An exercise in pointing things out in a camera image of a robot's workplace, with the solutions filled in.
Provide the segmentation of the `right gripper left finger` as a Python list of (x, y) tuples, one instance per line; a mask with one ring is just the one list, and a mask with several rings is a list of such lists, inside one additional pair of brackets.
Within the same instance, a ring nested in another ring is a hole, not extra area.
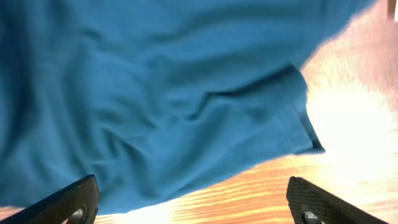
[(99, 200), (96, 177), (87, 175), (1, 220), (1, 224), (94, 224)]

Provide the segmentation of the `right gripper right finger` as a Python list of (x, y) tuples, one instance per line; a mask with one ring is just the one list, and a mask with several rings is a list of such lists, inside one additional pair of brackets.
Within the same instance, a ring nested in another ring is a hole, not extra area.
[(301, 177), (289, 179), (286, 197), (295, 224), (386, 224)]

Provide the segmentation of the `blue polo shirt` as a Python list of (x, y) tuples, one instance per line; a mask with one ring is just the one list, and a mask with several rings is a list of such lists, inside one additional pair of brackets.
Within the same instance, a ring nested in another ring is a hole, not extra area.
[(1, 2), (1, 205), (96, 176), (99, 214), (322, 152), (300, 67), (359, 0)]

